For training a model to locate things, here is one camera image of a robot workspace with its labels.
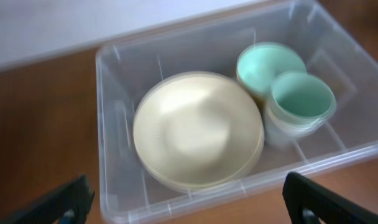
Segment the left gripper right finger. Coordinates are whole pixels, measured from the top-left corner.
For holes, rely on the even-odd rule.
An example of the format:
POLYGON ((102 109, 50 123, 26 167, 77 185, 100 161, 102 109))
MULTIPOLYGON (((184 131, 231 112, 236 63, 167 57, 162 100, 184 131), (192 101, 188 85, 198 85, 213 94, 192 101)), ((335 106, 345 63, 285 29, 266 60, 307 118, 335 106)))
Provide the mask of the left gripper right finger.
POLYGON ((378 223, 378 215, 296 172, 283 185, 292 223, 378 223))

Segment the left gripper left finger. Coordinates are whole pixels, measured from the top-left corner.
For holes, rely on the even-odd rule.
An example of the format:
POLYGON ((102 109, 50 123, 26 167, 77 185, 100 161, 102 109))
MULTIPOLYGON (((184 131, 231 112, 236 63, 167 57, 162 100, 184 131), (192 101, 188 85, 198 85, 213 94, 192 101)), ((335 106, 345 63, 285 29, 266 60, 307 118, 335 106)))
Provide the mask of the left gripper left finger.
POLYGON ((0 219, 0 224, 85 223, 95 192, 81 175, 0 219))

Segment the green cup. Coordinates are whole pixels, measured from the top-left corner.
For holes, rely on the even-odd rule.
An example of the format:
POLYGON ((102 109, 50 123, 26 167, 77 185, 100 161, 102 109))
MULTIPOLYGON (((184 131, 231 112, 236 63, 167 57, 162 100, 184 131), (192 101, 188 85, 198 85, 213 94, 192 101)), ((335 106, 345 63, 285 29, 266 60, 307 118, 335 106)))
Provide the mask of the green cup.
POLYGON ((272 82, 267 106, 284 123, 311 126, 330 119, 337 101, 322 79, 306 72, 285 72, 272 82))

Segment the beige plate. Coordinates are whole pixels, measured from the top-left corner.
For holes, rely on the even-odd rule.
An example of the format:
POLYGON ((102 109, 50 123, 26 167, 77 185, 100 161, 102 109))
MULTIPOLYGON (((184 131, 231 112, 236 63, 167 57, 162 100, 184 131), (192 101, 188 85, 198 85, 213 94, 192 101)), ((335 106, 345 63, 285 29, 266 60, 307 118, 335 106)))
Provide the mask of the beige plate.
POLYGON ((254 155, 251 157, 250 161, 240 170, 237 171, 234 175, 227 179, 219 180, 216 182, 212 182, 210 184, 205 185, 191 185, 191 184, 181 184, 175 181, 172 181, 166 177, 163 177, 161 174, 156 173, 155 170, 150 169, 146 165, 144 165, 144 169, 156 180, 158 180, 162 185, 175 190, 177 192, 186 192, 190 191, 199 191, 204 189, 214 189, 217 188, 219 185, 226 185, 230 181, 239 180, 242 177, 251 173, 251 170, 259 163, 260 156, 262 154, 264 145, 265 145, 265 135, 261 135, 259 138, 259 143, 256 147, 256 151, 254 155))
POLYGON ((195 71, 154 86, 137 107, 133 138, 143 165, 181 184, 240 171, 264 134, 254 100, 232 79, 195 71))

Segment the green bowl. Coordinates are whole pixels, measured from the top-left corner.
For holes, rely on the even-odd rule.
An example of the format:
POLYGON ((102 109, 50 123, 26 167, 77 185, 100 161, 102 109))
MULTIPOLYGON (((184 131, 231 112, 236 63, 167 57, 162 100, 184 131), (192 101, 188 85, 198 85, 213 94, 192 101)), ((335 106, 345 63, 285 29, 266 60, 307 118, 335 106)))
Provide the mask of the green bowl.
POLYGON ((236 65, 238 80, 260 98, 268 94, 272 82, 281 73, 305 70, 305 63, 294 50, 276 42, 249 46, 240 54, 236 65))

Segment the grey cup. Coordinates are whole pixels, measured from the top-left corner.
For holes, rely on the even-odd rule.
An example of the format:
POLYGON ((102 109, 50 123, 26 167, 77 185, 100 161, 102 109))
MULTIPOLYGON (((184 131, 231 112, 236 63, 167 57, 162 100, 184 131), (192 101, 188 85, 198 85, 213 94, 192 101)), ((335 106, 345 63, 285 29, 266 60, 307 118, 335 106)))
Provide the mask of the grey cup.
POLYGON ((267 144, 277 147, 277 148, 285 148, 289 144, 300 137, 292 137, 284 134, 283 132, 279 131, 268 119, 265 117, 265 140, 267 144))

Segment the cream cup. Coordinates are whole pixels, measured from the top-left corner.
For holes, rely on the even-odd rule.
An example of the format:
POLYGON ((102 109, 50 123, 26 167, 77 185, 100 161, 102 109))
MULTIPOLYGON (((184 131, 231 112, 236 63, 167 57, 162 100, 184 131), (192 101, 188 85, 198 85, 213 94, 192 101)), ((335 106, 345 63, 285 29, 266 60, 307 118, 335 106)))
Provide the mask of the cream cup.
POLYGON ((292 137, 303 137, 314 133, 317 129, 319 129, 325 122, 325 119, 317 119, 315 122, 307 125, 295 125, 295 124, 288 124, 281 120, 279 120, 276 115, 273 114, 270 107, 266 107, 264 110, 266 117, 270 120, 270 122, 281 132, 288 136, 292 137))

